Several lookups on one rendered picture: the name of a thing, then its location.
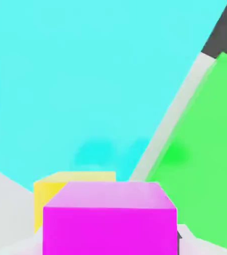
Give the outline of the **large cyan box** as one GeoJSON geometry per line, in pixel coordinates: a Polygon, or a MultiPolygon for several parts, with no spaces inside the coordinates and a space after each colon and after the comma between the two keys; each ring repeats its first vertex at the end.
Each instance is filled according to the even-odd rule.
{"type": "Polygon", "coordinates": [[[127,180],[227,0],[0,0],[0,172],[127,180]]]}

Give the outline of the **large green box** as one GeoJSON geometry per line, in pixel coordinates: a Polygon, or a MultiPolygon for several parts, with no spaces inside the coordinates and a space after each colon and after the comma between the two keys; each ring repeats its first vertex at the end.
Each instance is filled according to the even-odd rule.
{"type": "Polygon", "coordinates": [[[177,208],[178,223],[227,249],[227,54],[205,73],[148,181],[177,208]]]}

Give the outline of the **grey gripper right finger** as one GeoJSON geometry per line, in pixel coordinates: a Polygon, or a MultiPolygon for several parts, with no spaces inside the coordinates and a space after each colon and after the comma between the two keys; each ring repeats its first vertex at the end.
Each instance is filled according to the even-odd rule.
{"type": "Polygon", "coordinates": [[[178,255],[227,255],[227,249],[196,238],[185,224],[177,225],[181,236],[178,255]]]}

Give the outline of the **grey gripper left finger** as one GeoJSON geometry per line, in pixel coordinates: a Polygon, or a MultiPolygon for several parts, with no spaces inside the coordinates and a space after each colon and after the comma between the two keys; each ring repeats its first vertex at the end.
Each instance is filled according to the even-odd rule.
{"type": "Polygon", "coordinates": [[[0,249],[0,255],[42,255],[42,229],[30,238],[0,249]]]}

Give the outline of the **small yellow cube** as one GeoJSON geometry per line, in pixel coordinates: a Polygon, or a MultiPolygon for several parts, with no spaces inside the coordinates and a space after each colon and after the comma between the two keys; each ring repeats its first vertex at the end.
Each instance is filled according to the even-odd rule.
{"type": "Polygon", "coordinates": [[[115,181],[114,171],[62,171],[33,183],[34,231],[42,226],[43,206],[69,181],[115,181]]]}

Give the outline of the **small magenta cube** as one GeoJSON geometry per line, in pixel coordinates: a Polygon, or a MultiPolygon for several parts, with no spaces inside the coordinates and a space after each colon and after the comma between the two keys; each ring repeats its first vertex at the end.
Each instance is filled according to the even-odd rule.
{"type": "Polygon", "coordinates": [[[43,255],[177,255],[177,209],[156,182],[69,182],[43,208],[43,255]]]}

